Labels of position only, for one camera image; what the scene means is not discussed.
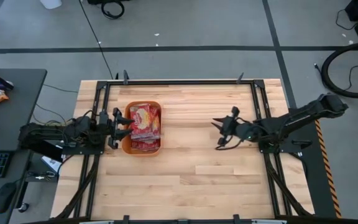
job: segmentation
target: orange bowl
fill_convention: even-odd
[[[128,119],[131,118],[131,112],[129,110],[129,108],[131,108],[131,106],[134,105],[138,105],[138,104],[142,104],[142,103],[148,103],[156,108],[158,108],[158,112],[159,112],[159,118],[160,118],[160,129],[162,128],[162,123],[161,123],[161,106],[159,103],[154,102],[154,101],[134,101],[129,103],[126,107],[125,107],[125,112],[124,112],[124,116]],[[125,129],[129,129],[129,125],[125,125],[124,126]],[[145,152],[139,149],[133,149],[132,148],[132,139],[131,139],[131,135],[126,136],[123,140],[122,140],[122,150],[124,152],[126,152],[129,155],[132,156],[137,156],[137,157],[150,157],[150,156],[156,156],[159,154],[160,149],[161,149],[161,139],[157,140],[158,143],[160,144],[160,147],[156,150],[156,151],[152,151],[152,152]]]

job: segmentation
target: wooden table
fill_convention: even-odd
[[[280,79],[264,82],[272,116],[287,113]],[[74,117],[92,108],[95,88],[96,81],[81,82]],[[232,219],[233,214],[274,217],[257,145],[246,141],[232,150],[214,150],[220,135],[211,125],[212,118],[225,117],[237,106],[240,117],[255,120],[249,86],[115,86],[109,94],[108,113],[114,107],[124,111],[128,103],[143,100],[162,105],[163,148],[157,157],[145,158],[106,148],[99,163],[92,220],[122,220],[123,215],[130,215],[131,220]],[[288,188],[313,213],[302,163],[288,154],[281,158]],[[62,167],[51,217],[76,192],[82,161],[83,156],[74,156]],[[281,193],[276,189],[283,214]],[[87,196],[85,192],[82,215]]]

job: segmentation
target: floor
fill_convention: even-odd
[[[281,78],[289,106],[302,106],[327,90],[313,64],[330,49],[358,42],[353,30],[335,25],[336,13],[350,0],[131,0],[124,16],[105,18],[100,8],[83,5],[105,48],[112,74],[126,69],[137,78]],[[345,13],[339,23],[350,27]],[[348,86],[358,52],[340,56],[332,79]],[[110,79],[98,43],[78,1],[46,10],[39,1],[0,0],[0,68],[45,68],[45,83],[77,90],[81,80]],[[358,68],[352,77],[358,91]],[[71,118],[76,95],[44,87],[39,105]],[[358,218],[358,100],[321,125],[343,217]],[[38,108],[41,121],[59,117]],[[55,184],[30,184],[26,213],[11,223],[46,220]]]

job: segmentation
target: computer mouse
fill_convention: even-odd
[[[0,214],[7,211],[16,192],[15,183],[6,183],[0,188]]]

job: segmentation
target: desk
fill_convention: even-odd
[[[82,81],[74,117],[92,108],[97,81]],[[272,116],[288,112],[279,79],[264,80]],[[256,144],[244,142],[228,151],[216,151],[218,131],[212,118],[230,114],[255,120],[252,93],[245,85],[114,86],[108,113],[124,111],[132,101],[158,101],[162,105],[162,146],[157,157],[138,158],[106,148],[100,158],[92,220],[273,218],[263,155]],[[302,163],[282,154],[288,188],[313,213]],[[58,215],[77,190],[82,156],[62,167],[51,217]],[[281,194],[278,202],[283,213]],[[85,192],[81,207],[84,215]]]
[[[10,100],[0,103],[0,151],[14,151],[17,148],[19,128],[30,121],[35,103],[46,77],[41,69],[0,69],[0,77],[13,82],[14,89],[7,95]],[[0,178],[0,188],[24,176],[30,151],[16,151],[12,157],[5,178]],[[10,209],[0,214],[0,223],[8,223],[20,192],[18,187]]]

